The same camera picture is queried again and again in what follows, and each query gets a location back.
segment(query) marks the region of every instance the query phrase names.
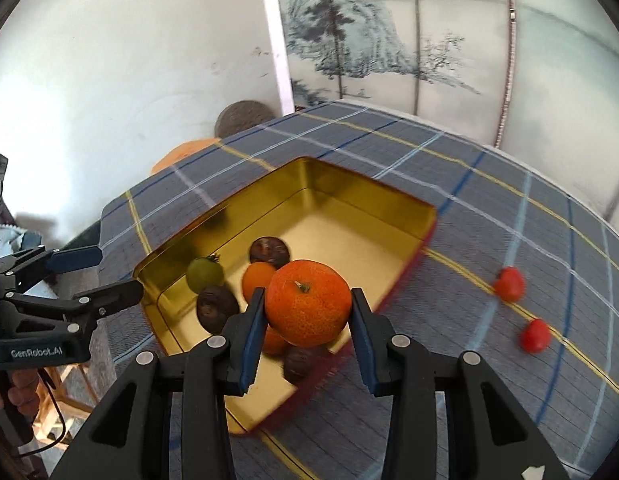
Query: dark brown fruit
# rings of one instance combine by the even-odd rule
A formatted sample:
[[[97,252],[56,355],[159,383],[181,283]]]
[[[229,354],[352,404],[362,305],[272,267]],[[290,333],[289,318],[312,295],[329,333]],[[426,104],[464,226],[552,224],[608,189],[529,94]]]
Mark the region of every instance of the dark brown fruit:
[[[264,236],[249,248],[249,261],[267,262],[275,269],[280,269],[289,263],[289,249],[280,238]]]
[[[311,348],[294,346],[287,352],[282,365],[282,375],[286,381],[297,386],[310,374],[311,370],[321,364],[329,355],[329,350],[324,346]]]
[[[226,286],[207,286],[203,288],[196,300],[198,322],[213,335],[219,335],[227,319],[239,312],[238,301]]]

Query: hand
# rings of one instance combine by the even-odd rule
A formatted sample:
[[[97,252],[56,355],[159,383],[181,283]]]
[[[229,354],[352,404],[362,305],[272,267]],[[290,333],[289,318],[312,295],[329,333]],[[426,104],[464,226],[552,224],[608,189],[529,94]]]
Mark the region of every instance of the hand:
[[[36,416],[40,399],[36,393],[38,386],[38,370],[15,370],[12,373],[13,388],[7,392],[9,401],[25,416]],[[4,408],[3,397],[0,396],[0,409]]]

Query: plaid tablecloth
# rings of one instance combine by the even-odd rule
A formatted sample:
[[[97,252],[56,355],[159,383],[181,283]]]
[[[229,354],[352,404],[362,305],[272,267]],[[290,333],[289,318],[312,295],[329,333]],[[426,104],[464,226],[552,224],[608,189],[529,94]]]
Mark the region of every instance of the plaid tablecloth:
[[[214,204],[301,155],[339,164],[435,205],[424,263],[395,297],[395,328],[435,352],[477,349],[538,423],[573,478],[587,478],[619,436],[619,238],[600,218],[492,150],[431,126],[343,102],[225,139],[144,180],[102,213],[100,280],[131,276],[159,244]],[[526,297],[499,303],[489,283],[514,265]],[[556,329],[522,352],[529,316]],[[116,370],[160,352],[140,307],[106,320]],[[371,397],[350,360],[275,434],[233,438],[239,478],[380,478],[390,400]],[[447,478],[439,409],[439,477]],[[174,412],[172,447],[179,447]],[[177,452],[173,455],[178,468]]]

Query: tangerine stem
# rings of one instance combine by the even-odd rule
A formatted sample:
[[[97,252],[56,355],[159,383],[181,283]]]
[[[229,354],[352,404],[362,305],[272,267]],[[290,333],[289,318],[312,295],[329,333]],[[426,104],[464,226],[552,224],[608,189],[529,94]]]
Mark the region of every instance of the tangerine stem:
[[[292,280],[292,282],[301,292],[309,292],[309,285],[307,285],[307,283],[296,282],[295,280]]]

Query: tangerine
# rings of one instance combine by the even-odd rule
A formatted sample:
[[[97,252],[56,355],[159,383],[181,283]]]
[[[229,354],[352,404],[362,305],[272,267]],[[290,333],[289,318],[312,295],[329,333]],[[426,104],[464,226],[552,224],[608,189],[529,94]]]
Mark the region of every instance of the tangerine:
[[[295,260],[272,276],[265,290],[265,315],[288,343],[302,348],[335,339],[352,310],[352,291],[331,267]]]
[[[276,269],[272,264],[266,262],[254,262],[247,267],[243,274],[242,288],[244,300],[249,303],[252,299],[254,289],[259,286],[269,285]]]
[[[262,351],[270,356],[279,356],[284,354],[288,347],[289,343],[271,326],[267,325],[265,340],[262,343]]]

